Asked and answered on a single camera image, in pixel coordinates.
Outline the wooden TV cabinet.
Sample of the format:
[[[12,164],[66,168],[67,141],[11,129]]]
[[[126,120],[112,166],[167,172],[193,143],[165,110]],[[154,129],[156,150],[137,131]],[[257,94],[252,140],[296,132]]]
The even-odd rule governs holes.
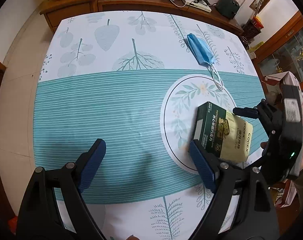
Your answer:
[[[45,17],[50,30],[54,33],[60,22],[66,18],[92,12],[118,10],[173,14],[209,23],[237,36],[241,36],[243,33],[243,29],[235,19],[225,18],[214,8],[211,12],[190,6],[178,8],[169,0],[48,0],[43,3],[40,14]]]

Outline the green cream snack box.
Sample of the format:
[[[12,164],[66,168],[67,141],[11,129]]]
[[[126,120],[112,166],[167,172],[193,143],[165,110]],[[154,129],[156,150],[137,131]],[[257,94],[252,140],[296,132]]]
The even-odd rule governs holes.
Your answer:
[[[193,139],[217,158],[234,163],[245,162],[249,156],[253,126],[233,113],[206,102],[199,106]]]

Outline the leaf pattern tablecloth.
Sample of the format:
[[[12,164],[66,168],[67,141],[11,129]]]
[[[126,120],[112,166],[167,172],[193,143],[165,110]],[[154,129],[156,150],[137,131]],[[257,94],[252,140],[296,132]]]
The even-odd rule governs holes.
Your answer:
[[[189,33],[209,45],[223,90],[190,51]],[[263,96],[239,38],[221,28],[147,11],[70,17],[40,72],[35,163],[60,168],[103,139],[83,199],[105,237],[188,239],[213,196],[187,152],[197,107],[253,107]]]

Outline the blue face mask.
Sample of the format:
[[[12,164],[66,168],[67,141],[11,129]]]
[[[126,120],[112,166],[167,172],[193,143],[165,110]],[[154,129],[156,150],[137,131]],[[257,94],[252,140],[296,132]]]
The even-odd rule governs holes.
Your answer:
[[[215,68],[216,59],[214,54],[211,52],[209,45],[203,39],[198,38],[192,33],[187,35],[187,44],[198,64],[208,67],[216,87],[219,90],[223,90],[224,83]]]

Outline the white set-top box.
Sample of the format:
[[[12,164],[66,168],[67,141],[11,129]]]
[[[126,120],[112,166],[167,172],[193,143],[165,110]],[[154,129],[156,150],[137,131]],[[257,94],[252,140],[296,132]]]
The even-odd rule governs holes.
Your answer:
[[[194,7],[206,12],[212,11],[207,0],[182,0],[182,2],[190,7]]]

